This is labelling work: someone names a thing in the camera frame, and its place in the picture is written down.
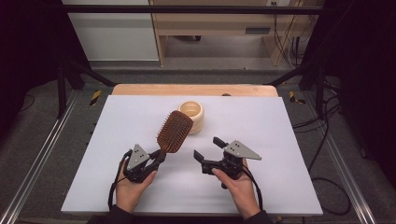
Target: black curtain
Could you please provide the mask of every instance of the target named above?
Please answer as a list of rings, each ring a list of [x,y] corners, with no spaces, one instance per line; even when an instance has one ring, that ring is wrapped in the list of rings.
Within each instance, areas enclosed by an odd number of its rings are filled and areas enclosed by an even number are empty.
[[[351,1],[326,1],[325,7],[347,9]],[[341,80],[340,102],[363,156],[374,159],[396,188],[396,1],[356,0],[345,19],[321,16],[304,56],[336,26],[321,65],[325,76]]]
[[[55,80],[61,61],[90,68],[68,15],[40,9],[41,4],[61,3],[0,0],[0,137],[19,113],[26,92]]]

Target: white table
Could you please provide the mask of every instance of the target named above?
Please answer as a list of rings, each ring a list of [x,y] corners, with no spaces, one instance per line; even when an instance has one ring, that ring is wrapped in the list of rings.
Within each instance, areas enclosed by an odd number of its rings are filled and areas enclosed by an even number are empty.
[[[109,96],[62,211],[72,214],[108,211],[107,196],[122,155],[134,144],[157,150],[156,134],[166,116],[188,100],[205,108],[205,127],[189,135],[176,154],[168,154],[135,212],[161,216],[233,216],[237,210],[228,190],[212,175],[203,175],[192,152],[219,161],[214,136],[237,139],[262,156],[248,161],[274,216],[322,215],[301,151],[279,97]]]

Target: human hand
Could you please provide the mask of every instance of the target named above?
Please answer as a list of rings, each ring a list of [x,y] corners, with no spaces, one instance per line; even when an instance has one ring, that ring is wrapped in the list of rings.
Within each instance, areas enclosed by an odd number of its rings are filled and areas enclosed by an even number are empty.
[[[219,169],[214,168],[212,172],[230,191],[233,202],[243,219],[252,217],[260,212],[256,198],[254,197],[253,184],[245,173],[242,173],[238,179],[234,180]]]
[[[143,183],[137,184],[124,178],[125,175],[123,172],[120,172],[119,180],[124,179],[116,186],[117,207],[125,212],[132,213],[139,202],[140,196],[154,180],[155,174],[157,174],[157,171],[151,172]]]

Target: hairbrush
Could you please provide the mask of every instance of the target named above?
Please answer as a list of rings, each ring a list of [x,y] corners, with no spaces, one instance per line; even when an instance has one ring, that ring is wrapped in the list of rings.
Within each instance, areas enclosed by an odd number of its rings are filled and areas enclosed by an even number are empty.
[[[180,111],[173,111],[157,136],[161,152],[177,152],[192,128],[192,119]]]
[[[148,154],[141,146],[136,144],[133,150],[127,152],[124,175],[130,181],[142,183],[160,164],[165,161],[166,153],[177,152],[186,139],[192,127],[192,120],[179,111],[173,111],[163,124],[157,136],[160,149]]]

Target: wooden hairbrush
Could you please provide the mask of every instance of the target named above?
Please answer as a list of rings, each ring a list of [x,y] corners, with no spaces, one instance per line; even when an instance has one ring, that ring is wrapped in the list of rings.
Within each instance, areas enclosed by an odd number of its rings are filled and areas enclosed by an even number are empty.
[[[173,111],[157,136],[161,153],[177,152],[192,128],[192,119],[180,111]]]

